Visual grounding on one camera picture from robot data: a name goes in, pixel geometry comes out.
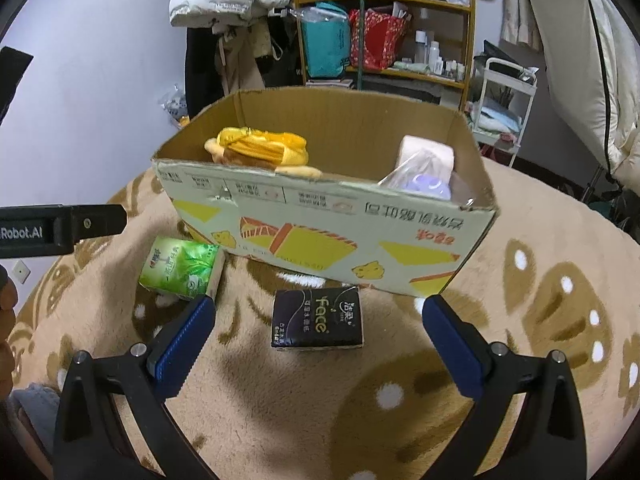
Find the person's left hand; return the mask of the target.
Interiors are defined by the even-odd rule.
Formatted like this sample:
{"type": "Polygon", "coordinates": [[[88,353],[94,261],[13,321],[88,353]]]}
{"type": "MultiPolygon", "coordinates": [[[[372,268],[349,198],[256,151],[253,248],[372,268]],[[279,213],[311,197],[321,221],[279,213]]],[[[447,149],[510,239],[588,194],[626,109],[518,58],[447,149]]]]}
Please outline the person's left hand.
{"type": "Polygon", "coordinates": [[[8,343],[15,326],[14,308],[18,295],[15,284],[8,272],[0,266],[0,398],[6,400],[13,388],[12,374],[15,370],[15,358],[8,343]]]}

